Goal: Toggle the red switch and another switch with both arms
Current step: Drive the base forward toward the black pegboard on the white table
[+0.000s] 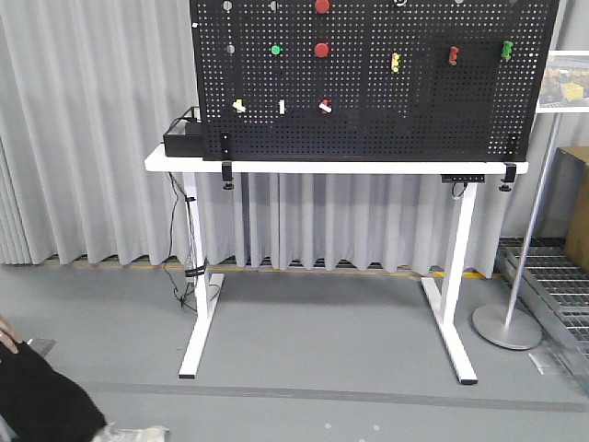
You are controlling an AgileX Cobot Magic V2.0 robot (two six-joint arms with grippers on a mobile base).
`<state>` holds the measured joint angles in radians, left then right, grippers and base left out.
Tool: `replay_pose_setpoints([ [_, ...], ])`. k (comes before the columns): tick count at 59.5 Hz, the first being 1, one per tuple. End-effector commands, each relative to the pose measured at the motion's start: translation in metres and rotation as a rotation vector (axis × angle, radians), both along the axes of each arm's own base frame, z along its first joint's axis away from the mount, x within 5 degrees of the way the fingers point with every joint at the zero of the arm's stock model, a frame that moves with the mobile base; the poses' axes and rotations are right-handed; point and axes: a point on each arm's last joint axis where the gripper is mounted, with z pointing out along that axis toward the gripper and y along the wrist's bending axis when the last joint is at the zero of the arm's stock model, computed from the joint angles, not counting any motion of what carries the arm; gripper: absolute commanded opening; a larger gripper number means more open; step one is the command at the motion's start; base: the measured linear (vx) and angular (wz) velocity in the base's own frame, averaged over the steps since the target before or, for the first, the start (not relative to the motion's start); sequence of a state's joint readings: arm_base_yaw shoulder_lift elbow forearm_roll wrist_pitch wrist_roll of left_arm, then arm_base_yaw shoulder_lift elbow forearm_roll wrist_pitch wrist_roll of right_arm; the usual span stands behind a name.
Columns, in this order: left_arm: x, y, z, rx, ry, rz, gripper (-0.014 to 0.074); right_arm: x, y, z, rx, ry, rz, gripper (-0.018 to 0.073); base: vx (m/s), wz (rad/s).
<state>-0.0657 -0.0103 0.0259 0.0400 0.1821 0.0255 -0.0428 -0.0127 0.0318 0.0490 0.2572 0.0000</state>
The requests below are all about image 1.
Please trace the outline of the person's hand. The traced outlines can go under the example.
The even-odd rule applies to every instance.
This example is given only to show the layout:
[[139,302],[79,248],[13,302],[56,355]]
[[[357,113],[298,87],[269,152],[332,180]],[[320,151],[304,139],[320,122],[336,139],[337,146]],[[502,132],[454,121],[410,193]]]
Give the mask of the person's hand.
[[22,343],[22,339],[4,316],[0,316],[0,341],[12,354],[18,353],[18,346]]

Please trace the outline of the black sleeved forearm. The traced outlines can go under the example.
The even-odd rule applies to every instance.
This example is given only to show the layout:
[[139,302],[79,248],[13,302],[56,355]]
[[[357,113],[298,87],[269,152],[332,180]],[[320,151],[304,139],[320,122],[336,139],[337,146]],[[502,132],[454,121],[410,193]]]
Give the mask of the black sleeved forearm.
[[106,426],[89,395],[26,343],[1,348],[1,416],[22,441],[90,441]]

